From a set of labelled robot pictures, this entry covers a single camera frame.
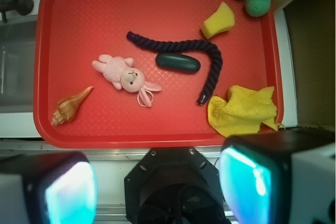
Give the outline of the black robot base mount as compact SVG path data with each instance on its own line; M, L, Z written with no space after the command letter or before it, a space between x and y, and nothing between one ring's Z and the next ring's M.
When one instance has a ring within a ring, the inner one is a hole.
M153 148L124 178L131 223L230 223L219 171L193 147Z

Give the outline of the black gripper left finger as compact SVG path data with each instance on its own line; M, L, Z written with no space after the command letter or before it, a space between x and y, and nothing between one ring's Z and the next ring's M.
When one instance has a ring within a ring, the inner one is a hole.
M1 223L93 223L94 167L79 152L1 158Z

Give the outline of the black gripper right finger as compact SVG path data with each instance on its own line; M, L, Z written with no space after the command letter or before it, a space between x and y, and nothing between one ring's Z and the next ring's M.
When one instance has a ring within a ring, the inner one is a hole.
M239 223L335 223L335 133L281 130L227 138L224 199Z

